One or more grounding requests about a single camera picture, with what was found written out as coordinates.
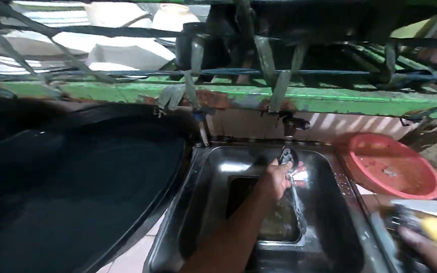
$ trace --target metal frame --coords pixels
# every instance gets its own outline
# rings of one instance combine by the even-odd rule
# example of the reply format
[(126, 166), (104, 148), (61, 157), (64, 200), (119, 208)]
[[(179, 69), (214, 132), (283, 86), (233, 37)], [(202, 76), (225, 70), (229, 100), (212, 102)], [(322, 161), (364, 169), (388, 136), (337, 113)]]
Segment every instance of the metal frame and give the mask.
[[(247, 0), (126, 0), (126, 2), (236, 4), (241, 20), (247, 22), (246, 26), (250, 25), (253, 16), (250, 12), (250, 1)], [(437, 1), (410, 0), (406, 5), (437, 6)], [(0, 15), (16, 18), (27, 25), (27, 27), (10, 28), (33, 30), (48, 36), (51, 40), (62, 31), (102, 34), (109, 37), (182, 35), (182, 33), (143, 28), (87, 26), (51, 28), (30, 20), (1, 2)], [(0, 29), (3, 28), (8, 26), (0, 24)], [(207, 37), (207, 34), (196, 35), (196, 38), (200, 39)], [(241, 108), (269, 112), (362, 114), (403, 117), (416, 121), (437, 118), (437, 71), (413, 58), (398, 55), (395, 49), (400, 44), (437, 48), (437, 39), (390, 39), (385, 48), (378, 45), (344, 44), (344, 57), (347, 56), (352, 63), (356, 63), (364, 71), (300, 70), (309, 47), (309, 44), (303, 41), (296, 46), (292, 69), (276, 71), (269, 46), (270, 38), (253, 35), (246, 27), (244, 38), (255, 40), (263, 71), (228, 68), (200, 71), (197, 65), (194, 65), (191, 71), (91, 71), (82, 62), (70, 56), (65, 47), (56, 43), (80, 71), (35, 73), (30, 68), (28, 69), (30, 75), (0, 75), (0, 97), (143, 103), (172, 109), (180, 105), (192, 106), (196, 110)], [(19, 60), (22, 67), (29, 66), (1, 35), (0, 44), (9, 56)], [(194, 59), (192, 63), (199, 64), (203, 50), (197, 52), (192, 56), (192, 60)], [(196, 84), (198, 76), (207, 74), (215, 76), (211, 83)], [(149, 77), (147, 79), (127, 77), (131, 75)], [(172, 81), (167, 77), (173, 75), (185, 75), (185, 78)], [(230, 75), (248, 75), (252, 78), (251, 84), (236, 84), (228, 78)], [(184, 85), (185, 91), (183, 92), (181, 88), (167, 88), (175, 84)], [(173, 98), (173, 103), (168, 106), (170, 98)]]

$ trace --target tile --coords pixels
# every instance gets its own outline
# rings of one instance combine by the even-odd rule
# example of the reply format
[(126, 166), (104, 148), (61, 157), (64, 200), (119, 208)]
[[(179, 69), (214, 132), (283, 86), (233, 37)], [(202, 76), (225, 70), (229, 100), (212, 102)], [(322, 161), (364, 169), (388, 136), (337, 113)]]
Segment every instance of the tile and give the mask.
[(114, 262), (110, 262), (110, 263), (104, 265), (103, 267), (101, 267), (99, 269), (99, 271), (97, 271), (97, 273), (108, 273), (109, 270), (111, 269), (113, 263)]
[(154, 236), (145, 235), (112, 264), (108, 273), (140, 273), (143, 271), (144, 261), (153, 245)]
[(154, 224), (154, 226), (149, 230), (149, 232), (146, 235), (156, 236), (159, 230), (159, 226), (161, 225), (163, 218), (165, 217), (165, 213), (161, 215), (161, 218)]

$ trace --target white tiled wall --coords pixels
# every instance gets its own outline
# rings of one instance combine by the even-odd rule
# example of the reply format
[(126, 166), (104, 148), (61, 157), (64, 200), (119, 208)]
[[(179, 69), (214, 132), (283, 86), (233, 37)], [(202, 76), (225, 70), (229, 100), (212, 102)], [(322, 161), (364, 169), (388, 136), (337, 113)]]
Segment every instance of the white tiled wall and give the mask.
[[(417, 125), (403, 127), (399, 118), (328, 113), (296, 113), (295, 118), (310, 122), (311, 129), (298, 130), (295, 140), (314, 140), (332, 143), (344, 133), (372, 132), (392, 136), (398, 140)], [(285, 139), (284, 126), (278, 115), (253, 110), (217, 110), (207, 115), (211, 135), (225, 135), (248, 139)]]

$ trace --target green paint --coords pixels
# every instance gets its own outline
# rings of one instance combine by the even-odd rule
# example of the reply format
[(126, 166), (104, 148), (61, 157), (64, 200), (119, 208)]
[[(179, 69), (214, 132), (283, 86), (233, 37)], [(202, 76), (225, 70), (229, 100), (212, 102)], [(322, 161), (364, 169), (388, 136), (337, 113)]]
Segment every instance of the green paint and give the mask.
[[(161, 90), (170, 83), (160, 82), (158, 77), (149, 77), (138, 83), (103, 84), (67, 82), (61, 90), (74, 99), (143, 103), (145, 97), (158, 98)], [(48, 98), (39, 82), (3, 82), (2, 87), (18, 97)], [(196, 89), (225, 92), (231, 107), (258, 109), (259, 103), (269, 100), (269, 87), (233, 85), (227, 83), (201, 84)], [(289, 86), (286, 100), (299, 111), (320, 113), (362, 113), (365, 115), (404, 117), (406, 112), (428, 110), (437, 106), (437, 95), (401, 93), (391, 91), (357, 91), (343, 88), (309, 88)]]

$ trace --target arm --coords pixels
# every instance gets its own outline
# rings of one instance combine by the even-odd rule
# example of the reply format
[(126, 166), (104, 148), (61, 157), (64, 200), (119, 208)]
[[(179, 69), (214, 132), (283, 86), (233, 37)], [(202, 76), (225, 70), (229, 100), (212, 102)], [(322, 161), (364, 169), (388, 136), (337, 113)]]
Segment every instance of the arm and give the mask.
[(255, 245), (262, 219), (284, 190), (291, 185), (285, 174), (291, 163), (278, 166), (275, 159), (252, 193), (186, 261), (181, 273), (243, 272)]

